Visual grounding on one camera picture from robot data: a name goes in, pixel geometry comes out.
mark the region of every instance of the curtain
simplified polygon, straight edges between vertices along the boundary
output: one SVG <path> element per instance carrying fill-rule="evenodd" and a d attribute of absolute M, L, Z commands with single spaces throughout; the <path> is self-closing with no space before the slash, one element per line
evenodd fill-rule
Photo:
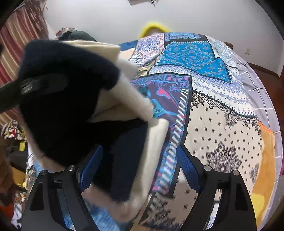
<path fill-rule="evenodd" d="M 48 39 L 43 17 L 46 0 L 28 0 L 14 11 L 0 30 L 3 51 L 0 57 L 0 86 L 15 80 L 23 57 L 23 47 L 34 39 Z M 0 114 L 0 125 L 17 118 L 16 109 Z"/>

